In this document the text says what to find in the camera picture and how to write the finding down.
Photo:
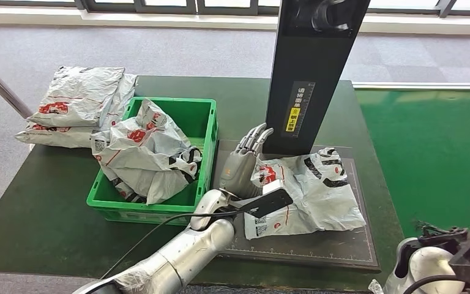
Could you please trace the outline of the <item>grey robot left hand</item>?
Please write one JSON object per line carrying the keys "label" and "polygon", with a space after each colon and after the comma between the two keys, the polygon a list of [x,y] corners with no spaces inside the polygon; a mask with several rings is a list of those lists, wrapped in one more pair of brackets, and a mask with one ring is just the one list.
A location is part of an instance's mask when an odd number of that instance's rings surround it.
{"label": "grey robot left hand", "polygon": [[220,188],[243,200],[257,197],[261,193],[261,188],[251,182],[251,177],[263,144],[273,132],[273,128],[262,123],[241,138],[221,170]]}

